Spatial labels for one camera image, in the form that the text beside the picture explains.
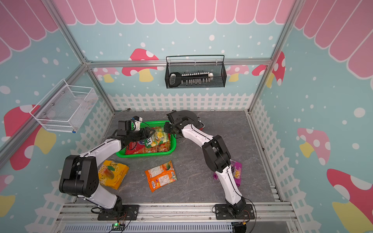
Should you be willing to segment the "red candy bag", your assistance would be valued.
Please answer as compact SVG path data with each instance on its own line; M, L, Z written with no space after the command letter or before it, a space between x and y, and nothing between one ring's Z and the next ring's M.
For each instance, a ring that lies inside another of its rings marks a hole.
M147 153L158 153L158 152L168 152L171 148L170 142L166 142L154 147L147 148L145 144L140 142L131 142L125 151L125 155L132 154L147 154Z

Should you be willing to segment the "green plastic basket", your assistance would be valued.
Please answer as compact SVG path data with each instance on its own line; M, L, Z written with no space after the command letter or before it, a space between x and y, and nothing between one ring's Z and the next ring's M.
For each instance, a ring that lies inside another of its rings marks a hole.
M158 153L147 153L147 154L132 154L132 155L125 155L126 148L122 149L121 151L116 153L116 156L120 158L135 158L135 157L144 157L144 156L166 156L174 152L176 149L176 138L169 134L170 137L170 144L171 148L168 152L158 152Z

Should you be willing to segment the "green Fox's candy bag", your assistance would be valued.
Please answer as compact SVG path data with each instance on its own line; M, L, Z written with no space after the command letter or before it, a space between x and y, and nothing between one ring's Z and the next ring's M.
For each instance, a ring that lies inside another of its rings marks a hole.
M146 148L153 148L170 140L169 134L164 131L164 127L152 127L149 133L151 136L145 140Z

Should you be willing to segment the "yellow candy bag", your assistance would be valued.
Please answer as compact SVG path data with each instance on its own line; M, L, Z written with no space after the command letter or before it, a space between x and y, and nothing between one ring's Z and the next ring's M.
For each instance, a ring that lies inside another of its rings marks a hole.
M101 185L118 190L128 171L127 165L105 160L98 170L99 182Z

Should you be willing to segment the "orange candy bag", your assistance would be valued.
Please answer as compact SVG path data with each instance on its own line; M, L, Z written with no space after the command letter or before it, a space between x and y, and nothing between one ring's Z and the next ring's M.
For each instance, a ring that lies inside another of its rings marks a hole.
M172 161L145 171L145 175L151 192L177 181Z

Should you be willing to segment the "purple candy bag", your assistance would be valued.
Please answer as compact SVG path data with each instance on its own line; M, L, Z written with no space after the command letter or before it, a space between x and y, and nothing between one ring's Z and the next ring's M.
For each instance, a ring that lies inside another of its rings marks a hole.
M216 169L211 169L214 172L214 179L220 180L222 186L235 186L240 187L241 175L242 175L242 164L234 161L227 160L218 165Z

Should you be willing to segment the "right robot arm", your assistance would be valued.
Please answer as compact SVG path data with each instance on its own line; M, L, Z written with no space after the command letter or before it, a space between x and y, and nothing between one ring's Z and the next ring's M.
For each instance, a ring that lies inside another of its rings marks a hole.
M167 114L167 118L167 133L189 139L202 148L208 168L218 176L222 185L229 215L238 217L245 209L246 201L234 181L231 154L223 138L220 135L212 136L203 132L205 125L189 110L173 110Z

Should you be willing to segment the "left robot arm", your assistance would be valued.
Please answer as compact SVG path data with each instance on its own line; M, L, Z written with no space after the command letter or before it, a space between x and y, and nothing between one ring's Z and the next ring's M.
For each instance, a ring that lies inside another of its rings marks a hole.
M142 118L119 121L118 129L102 144L79 155L65 159L59 191L84 198L98 207L119 214L123 212L122 200L107 191L99 182L99 165L111 155L126 148L131 142L146 141L154 135L150 126L141 128Z

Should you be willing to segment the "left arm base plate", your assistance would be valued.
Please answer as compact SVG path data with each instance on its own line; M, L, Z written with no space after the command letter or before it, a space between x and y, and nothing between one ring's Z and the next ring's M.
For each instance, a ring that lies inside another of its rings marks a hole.
M98 208L98 221L124 221L136 220L139 213L139 205L120 205L119 209Z

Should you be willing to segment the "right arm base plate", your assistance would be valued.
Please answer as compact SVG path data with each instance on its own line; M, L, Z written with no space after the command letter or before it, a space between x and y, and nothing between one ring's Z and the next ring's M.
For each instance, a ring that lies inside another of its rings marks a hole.
M217 220L238 219L252 220L255 219L255 212L252 204L246 204L245 208L239 213L235 213L232 207L227 204L216 204L212 208Z

